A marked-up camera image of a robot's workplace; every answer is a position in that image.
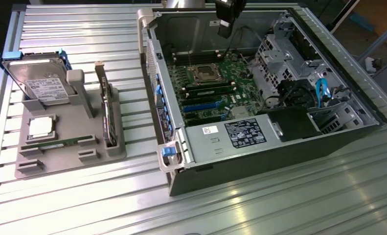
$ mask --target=metal workbench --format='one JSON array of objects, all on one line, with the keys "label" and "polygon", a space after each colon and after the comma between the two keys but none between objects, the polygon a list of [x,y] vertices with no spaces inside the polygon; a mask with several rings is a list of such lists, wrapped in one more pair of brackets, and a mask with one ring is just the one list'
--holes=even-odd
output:
[{"label": "metal workbench", "polygon": [[[86,88],[98,86],[93,61],[105,62],[128,157],[16,180],[21,92],[0,71],[0,235],[387,234],[387,127],[324,158],[168,197],[137,53],[140,7],[160,5],[29,5],[12,13],[5,51],[61,47],[85,72]],[[313,15],[300,14],[313,24]],[[329,50],[351,57],[340,44]],[[344,68],[355,77],[364,73]],[[387,116],[381,90],[356,81]]]}]

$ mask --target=power supply label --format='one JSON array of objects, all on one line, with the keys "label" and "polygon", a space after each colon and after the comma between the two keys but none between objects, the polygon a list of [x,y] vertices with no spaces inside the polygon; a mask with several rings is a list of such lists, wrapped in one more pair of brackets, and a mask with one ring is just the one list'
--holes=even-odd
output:
[{"label": "power supply label", "polygon": [[267,142],[255,118],[225,123],[233,148],[243,148]]}]

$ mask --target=metal bracket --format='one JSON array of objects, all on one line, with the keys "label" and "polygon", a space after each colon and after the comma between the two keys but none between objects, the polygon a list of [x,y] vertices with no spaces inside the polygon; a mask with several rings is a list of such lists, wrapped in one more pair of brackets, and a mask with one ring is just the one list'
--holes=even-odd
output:
[{"label": "metal bracket", "polygon": [[150,21],[153,20],[153,12],[150,8],[141,8],[136,12],[137,21],[136,21],[136,29],[138,34],[138,52],[144,53],[142,49],[142,29],[148,26]]},{"label": "metal bracket", "polygon": [[180,148],[179,148],[179,145],[177,145],[177,141],[171,141],[168,143],[164,143],[164,144],[160,144],[157,146],[157,149],[156,149],[156,154],[157,154],[157,158],[159,158],[159,168],[163,172],[168,173],[168,172],[172,172],[180,168],[184,167],[184,162],[181,161],[181,163],[179,164],[169,164],[169,165],[165,165],[164,164],[164,156],[163,156],[163,149],[164,148],[168,148],[168,147],[173,147],[176,148],[176,154],[180,152]]}]

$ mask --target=motherboard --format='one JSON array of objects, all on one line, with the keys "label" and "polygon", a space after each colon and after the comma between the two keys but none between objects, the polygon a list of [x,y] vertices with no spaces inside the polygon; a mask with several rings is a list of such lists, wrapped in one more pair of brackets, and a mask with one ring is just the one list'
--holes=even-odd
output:
[{"label": "motherboard", "polygon": [[168,66],[187,126],[244,118],[261,108],[261,97],[241,57],[228,52],[217,62]]}]

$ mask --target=black cable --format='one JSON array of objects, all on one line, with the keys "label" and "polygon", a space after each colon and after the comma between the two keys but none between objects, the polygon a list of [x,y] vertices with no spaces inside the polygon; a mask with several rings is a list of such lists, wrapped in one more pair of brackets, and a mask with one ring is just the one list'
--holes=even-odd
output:
[{"label": "black cable", "polygon": [[224,53],[223,53],[223,55],[221,55],[221,58],[225,57],[225,55],[227,55],[227,53],[228,53],[228,51],[229,51],[229,49],[231,49],[232,41],[233,41],[235,35],[236,35],[237,32],[241,31],[244,28],[248,29],[248,30],[249,30],[249,31],[256,35],[259,41],[263,42],[263,39],[261,39],[260,35],[257,34],[257,32],[256,32],[252,28],[249,28],[248,26],[241,26],[241,27],[239,27],[239,28],[235,30],[233,34],[232,34],[232,37],[231,37],[231,40],[229,40],[229,43],[228,43],[228,47],[227,47],[227,49],[225,49],[225,51],[224,51]]},{"label": "black cable", "polygon": [[331,94],[331,98],[333,98],[333,95],[337,94],[339,92],[344,92],[348,91],[348,98],[351,98],[351,90],[348,87],[331,87],[329,89],[329,94]]},{"label": "black cable", "polygon": [[284,97],[281,97],[280,102],[276,104],[276,107],[279,107],[283,103],[285,98],[291,95],[292,91],[296,89],[296,84],[292,86],[291,90],[285,93]]},{"label": "black cable", "polygon": [[297,87],[297,88],[301,89],[304,92],[307,92],[309,94],[309,96],[312,98],[312,102],[313,102],[313,107],[316,107],[316,99],[315,99],[315,96],[311,93],[311,91],[307,88],[304,88],[304,87]]}]

